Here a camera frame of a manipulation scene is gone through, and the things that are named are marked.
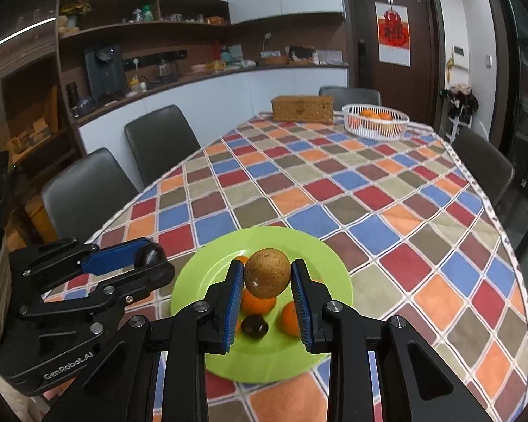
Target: countertop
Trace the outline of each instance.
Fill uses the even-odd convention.
[[[348,65],[347,64],[340,64],[340,65],[313,65],[313,64],[311,65],[295,65],[295,64],[263,65],[263,66],[255,66],[255,67],[248,67],[248,68],[240,68],[238,70],[226,70],[226,71],[213,72],[213,73],[207,72],[207,73],[200,73],[200,74],[188,74],[188,75],[184,75],[180,77],[180,79],[178,79],[174,83],[164,84],[164,85],[161,85],[160,87],[147,90],[146,92],[140,93],[133,97],[122,98],[121,100],[118,100],[115,103],[102,106],[101,108],[98,108],[95,111],[92,111],[90,114],[86,114],[85,116],[79,117],[76,120],[76,124],[77,126],[85,125],[86,123],[91,122],[94,119],[97,119],[98,117],[104,114],[107,114],[110,111],[113,111],[114,109],[121,108],[122,106],[125,106],[126,104],[141,100],[142,98],[148,97],[149,95],[154,95],[158,92],[173,89],[175,87],[180,87],[181,85],[193,84],[199,81],[205,81],[207,79],[212,79],[214,77],[222,77],[222,76],[232,75],[232,74],[237,74],[237,73],[246,73],[248,71],[279,70],[279,69],[285,69],[285,68],[341,68],[341,69],[347,69]]]

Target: white plastic basket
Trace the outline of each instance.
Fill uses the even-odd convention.
[[[387,112],[393,120],[369,119],[361,116],[364,109],[373,112]],[[347,104],[342,107],[344,127],[353,135],[375,141],[397,141],[403,139],[409,123],[409,116],[396,109],[377,106],[375,104]]]

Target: dining table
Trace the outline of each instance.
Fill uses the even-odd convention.
[[[528,296],[513,248],[476,180],[432,128],[412,123],[379,142],[333,124],[258,115],[192,154],[115,214],[89,242],[138,237],[163,247],[177,277],[204,245],[252,226],[283,226],[322,240],[344,262],[353,307],[402,315],[495,421],[528,401]],[[48,301],[79,298],[102,277],[81,275]],[[168,317],[176,279],[126,309]],[[294,378],[249,384],[206,372],[211,422],[323,422],[330,362]],[[156,385],[160,421],[165,355]],[[375,419],[382,420],[370,353]]]

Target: bottle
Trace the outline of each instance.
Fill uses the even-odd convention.
[[[80,100],[80,97],[78,95],[78,87],[75,82],[66,85],[66,94],[69,99],[70,109],[73,112],[73,117],[79,117],[78,101]]]
[[[145,22],[151,22],[153,20],[153,17],[152,17],[152,5],[146,4],[145,6],[143,6],[142,7],[142,12],[143,12],[143,20]]]
[[[221,60],[223,60],[225,64],[229,64],[232,62],[232,55],[228,51],[227,46],[221,46]]]
[[[143,21],[143,12],[140,9],[135,9],[133,11],[133,18],[131,22],[142,22]]]

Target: dark brown fruit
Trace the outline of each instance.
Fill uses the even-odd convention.
[[[246,336],[253,339],[262,339],[268,333],[268,323],[260,314],[245,317],[240,327]]]

